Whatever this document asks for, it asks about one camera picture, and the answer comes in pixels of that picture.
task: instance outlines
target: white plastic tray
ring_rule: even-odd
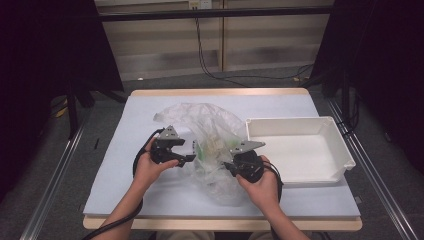
[[[247,119],[246,128],[284,184],[337,182],[356,165],[331,117]]]

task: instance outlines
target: wooden table edge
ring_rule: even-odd
[[[85,216],[83,225],[97,229],[105,217]],[[344,231],[354,232],[362,228],[360,217],[351,218],[291,218],[302,231]],[[141,230],[190,230],[190,231],[269,231],[268,221],[262,219],[134,219],[132,229]]]

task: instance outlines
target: cable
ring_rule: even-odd
[[[91,232],[90,234],[88,234],[87,236],[85,236],[83,238],[83,240],[92,239],[92,238],[94,238],[94,237],[96,237],[96,236],[98,236],[98,235],[100,235],[100,234],[102,234],[102,233],[104,233],[106,231],[109,231],[112,228],[115,228],[115,227],[117,227],[117,226],[119,226],[121,224],[124,224],[124,223],[128,222],[129,220],[131,220],[131,219],[133,219],[133,218],[135,218],[137,216],[137,214],[141,211],[141,208],[143,208],[143,199],[141,199],[141,202],[137,206],[137,208],[132,213],[130,213],[128,216],[123,217],[123,218],[121,218],[121,219],[119,219],[119,220],[117,220],[115,222],[109,223],[108,225],[105,225],[103,227],[100,227],[97,230],[94,230],[93,232]]]
[[[205,59],[204,59],[204,56],[203,56],[202,41],[201,41],[201,37],[200,37],[199,19],[198,18],[195,18],[195,21],[196,21],[197,43],[198,43],[198,48],[199,48],[198,55],[199,55],[200,66],[202,67],[202,71],[205,73],[205,75],[208,76],[208,77],[210,77],[210,78],[213,78],[213,79],[216,79],[216,80],[220,80],[220,81],[234,83],[234,84],[237,84],[237,85],[240,85],[240,86],[249,88],[249,86],[247,86],[247,85],[244,85],[244,84],[239,83],[239,82],[231,81],[231,80],[228,80],[228,79],[231,79],[231,78],[264,78],[264,79],[283,80],[283,79],[289,79],[289,78],[293,78],[293,77],[299,76],[300,74],[306,72],[310,67],[313,66],[313,64],[301,66],[297,70],[297,74],[291,75],[291,76],[286,76],[286,77],[270,77],[270,76],[255,76],[255,75],[233,75],[233,76],[226,76],[226,77],[217,77],[217,76],[213,75],[212,73],[210,73],[209,70],[206,67]]]
[[[275,167],[274,164],[270,162],[263,161],[264,168],[269,169],[272,173],[274,173],[275,178],[277,178],[277,196],[278,196],[278,202],[281,200],[281,194],[283,191],[283,182],[281,181],[280,172],[278,172],[278,169]],[[274,228],[271,226],[271,235],[274,240],[279,240],[277,233],[275,232]]]
[[[135,170],[137,168],[137,164],[138,164],[138,160],[140,158],[141,155],[143,155],[146,152],[146,146],[147,144],[149,144],[149,142],[153,139],[153,137],[157,134],[157,133],[161,133],[163,129],[158,129],[155,132],[152,133],[152,135],[150,135],[149,139],[147,139],[146,143],[143,145],[143,147],[140,149],[140,151],[137,153],[134,163],[133,163],[133,176],[135,174]],[[115,222],[109,223],[108,225],[105,225],[103,227],[100,227],[96,230],[94,230],[93,232],[89,233],[87,236],[85,236],[83,238],[83,240],[88,240],[88,239],[92,239],[106,231],[109,231],[112,228],[115,228],[121,224],[124,224],[128,221],[130,221],[131,219],[135,218],[138,213],[141,211],[141,209],[143,208],[143,199],[141,199],[140,203],[138,204],[137,208],[131,212],[130,214],[128,214],[126,217],[123,217],[119,220],[116,220]]]

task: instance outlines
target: floor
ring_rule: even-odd
[[[262,69],[236,72],[237,75],[289,76],[296,75],[298,68]],[[270,80],[263,78],[238,78],[235,80],[251,87],[296,87],[293,78]],[[232,82],[210,79],[202,74],[184,75],[128,81],[124,84],[128,95],[134,89],[151,88],[214,88],[240,87]],[[331,116],[326,99],[320,92],[320,85],[309,89],[312,99],[321,116]],[[111,101],[94,93],[97,99],[92,109],[79,108],[79,115],[86,116],[84,132],[79,140],[63,179],[51,204],[47,206],[47,215],[41,219],[41,229],[34,233],[39,239],[75,239],[89,231],[82,226],[81,209],[89,194],[91,184],[102,162],[108,143],[113,137],[114,128],[119,122],[124,105]],[[388,190],[394,196],[409,223],[413,227],[416,239],[424,238],[424,177],[407,161],[401,149],[395,143],[387,141],[385,129],[368,111],[366,105],[360,107],[360,120],[355,134],[361,141],[372,163],[384,180]],[[66,148],[69,134],[69,122],[66,115],[52,117],[46,124],[40,137],[38,151],[34,155],[22,179],[0,204],[0,239],[20,238],[34,210],[39,206],[46,186],[56,170]],[[407,239],[400,236],[388,214],[386,206],[380,200],[369,176],[358,164],[345,176],[352,193],[357,197],[363,228],[352,233],[331,232],[332,239]],[[130,239],[147,239],[151,232],[134,231]],[[322,239],[315,233],[312,239]]]

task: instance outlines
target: plastic bag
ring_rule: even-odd
[[[244,122],[236,115],[209,103],[181,103],[157,113],[155,121],[166,124],[182,124],[196,137],[196,158],[186,164],[202,189],[222,205],[237,205],[244,191],[237,180],[225,168],[223,162],[231,162],[230,149],[246,139]]]

